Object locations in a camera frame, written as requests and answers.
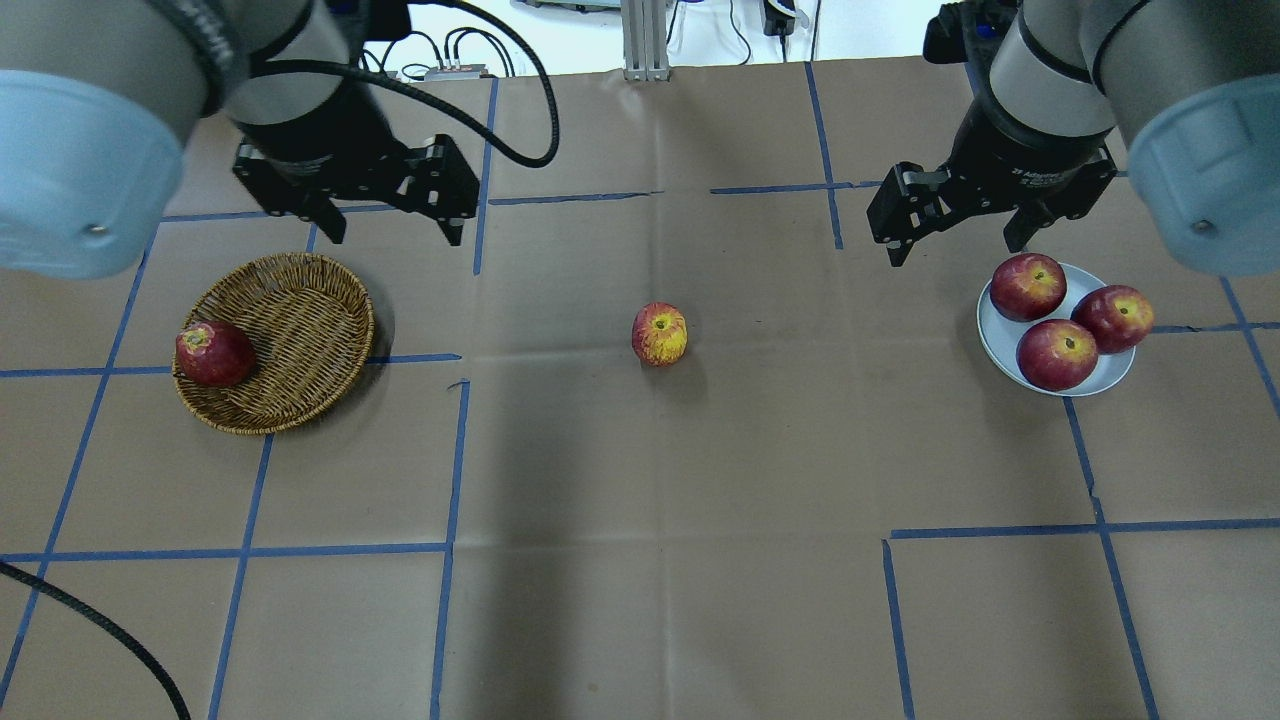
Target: light blue joint cap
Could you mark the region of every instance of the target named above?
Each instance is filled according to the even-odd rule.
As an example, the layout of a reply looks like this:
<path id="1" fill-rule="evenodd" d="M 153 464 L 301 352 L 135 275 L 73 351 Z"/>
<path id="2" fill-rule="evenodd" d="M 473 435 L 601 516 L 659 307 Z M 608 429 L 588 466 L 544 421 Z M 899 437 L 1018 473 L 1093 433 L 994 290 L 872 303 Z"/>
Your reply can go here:
<path id="1" fill-rule="evenodd" d="M 142 255 L 182 181 L 182 143 L 141 105 L 0 69 L 0 265 L 101 278 Z"/>
<path id="2" fill-rule="evenodd" d="M 1183 265 L 1216 275 L 1280 269 L 1280 74 L 1165 109 L 1134 138 L 1129 178 Z"/>

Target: white floor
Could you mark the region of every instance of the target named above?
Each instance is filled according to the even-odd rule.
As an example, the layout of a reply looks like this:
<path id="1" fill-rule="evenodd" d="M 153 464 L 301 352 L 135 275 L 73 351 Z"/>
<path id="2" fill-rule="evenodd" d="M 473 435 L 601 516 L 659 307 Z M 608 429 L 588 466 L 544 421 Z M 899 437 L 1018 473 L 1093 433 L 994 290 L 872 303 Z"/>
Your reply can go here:
<path id="1" fill-rule="evenodd" d="M 622 19 L 618 12 L 580 13 L 570 8 L 532 8 L 518 0 L 471 0 L 498 15 L 520 32 L 541 58 L 552 74 L 591 73 L 622 67 Z M 796 0 L 808 20 L 796 23 L 788 38 L 788 60 L 808 60 L 813 51 L 813 17 L 819 0 Z M 817 59 L 891 58 L 919 55 L 924 28 L 940 6 L 940 0 L 823 0 L 818 14 Z M 680 65 L 732 65 L 746 58 L 746 46 L 730 24 L 730 10 L 739 29 L 751 46 L 751 63 L 781 63 L 777 37 L 764 35 L 763 0 L 699 0 L 672 3 L 668 18 L 678 9 L 669 44 L 669 61 Z M 448 31 L 457 27 L 486 26 L 470 15 L 440 6 L 413 6 L 413 28 L 431 36 L 444 51 Z M 515 42 L 507 42 L 517 74 L 534 74 L 532 63 Z M 371 42 L 379 56 L 385 42 Z M 502 64 L 494 49 L 481 37 L 466 37 L 460 49 L 463 63 L 486 63 L 495 74 Z M 397 45 L 387 61 L 388 69 L 410 63 L 436 65 L 430 45 L 420 38 Z"/>

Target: red apple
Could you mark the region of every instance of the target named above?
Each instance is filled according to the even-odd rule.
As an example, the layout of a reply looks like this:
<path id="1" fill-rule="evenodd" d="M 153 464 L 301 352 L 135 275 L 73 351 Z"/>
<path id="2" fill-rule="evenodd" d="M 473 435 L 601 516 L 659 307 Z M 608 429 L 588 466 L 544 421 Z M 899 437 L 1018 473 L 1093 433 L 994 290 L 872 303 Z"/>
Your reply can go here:
<path id="1" fill-rule="evenodd" d="M 1066 273 L 1048 255 L 1014 255 L 991 275 L 991 304 L 1015 323 L 1039 320 L 1057 309 L 1064 297 Z"/>
<path id="2" fill-rule="evenodd" d="M 1126 284 L 1108 284 L 1085 295 L 1071 319 L 1093 333 L 1098 352 L 1105 355 L 1129 350 L 1156 327 L 1151 301 Z"/>
<path id="3" fill-rule="evenodd" d="M 204 386 L 233 386 L 243 380 L 257 364 L 253 343 L 244 331 L 230 323 L 192 323 L 178 333 L 174 343 L 183 374 Z"/>
<path id="4" fill-rule="evenodd" d="M 685 316 L 673 305 L 650 302 L 636 313 L 631 323 L 631 350 L 644 364 L 671 365 L 680 360 L 687 345 Z"/>
<path id="5" fill-rule="evenodd" d="M 1018 341 L 1018 369 L 1033 386 L 1061 392 L 1085 380 L 1098 365 L 1098 343 L 1079 323 L 1055 319 L 1032 325 Z"/>

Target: brown basket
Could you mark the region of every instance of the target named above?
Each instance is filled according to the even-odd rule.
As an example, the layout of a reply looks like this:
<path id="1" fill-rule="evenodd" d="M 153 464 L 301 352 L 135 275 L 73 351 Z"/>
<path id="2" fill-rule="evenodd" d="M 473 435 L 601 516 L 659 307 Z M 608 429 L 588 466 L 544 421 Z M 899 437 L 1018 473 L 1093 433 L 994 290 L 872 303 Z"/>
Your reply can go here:
<path id="1" fill-rule="evenodd" d="M 173 359 L 178 396 L 210 427 L 238 436 L 294 428 L 329 409 L 374 343 L 374 304 L 337 260 L 311 252 L 259 258 L 218 281 L 183 327 L 223 320 L 244 331 L 257 368 L 232 387 L 189 380 Z"/>

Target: robotic arm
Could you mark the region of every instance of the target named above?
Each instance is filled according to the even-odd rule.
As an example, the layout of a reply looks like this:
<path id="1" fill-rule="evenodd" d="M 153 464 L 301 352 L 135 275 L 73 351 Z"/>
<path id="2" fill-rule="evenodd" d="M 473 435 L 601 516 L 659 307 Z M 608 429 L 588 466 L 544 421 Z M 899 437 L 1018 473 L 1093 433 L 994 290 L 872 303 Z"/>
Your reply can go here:
<path id="1" fill-rule="evenodd" d="M 924 56 L 968 61 L 975 97 L 936 170 L 899 163 L 867 210 L 901 265 L 924 236 L 1014 211 L 1011 252 L 1129 177 L 1170 254 L 1196 270 L 1280 268 L 1280 1 L 966 0 Z"/>
<path id="2" fill-rule="evenodd" d="M 431 0 L 458 5 L 454 0 Z M 483 10 L 470 12 L 509 32 Z M 0 9 L 0 265 L 51 277 L 114 274 L 137 260 L 182 178 L 196 120 L 224 109 L 244 133 L 233 173 L 271 215 L 334 242 L 334 199 L 436 220 L 451 245 L 479 181 L 453 140 L 410 149 L 366 83 L 411 95 L 525 158 L 456 108 L 352 68 L 366 40 L 408 35 L 407 0 L 6 0 Z"/>

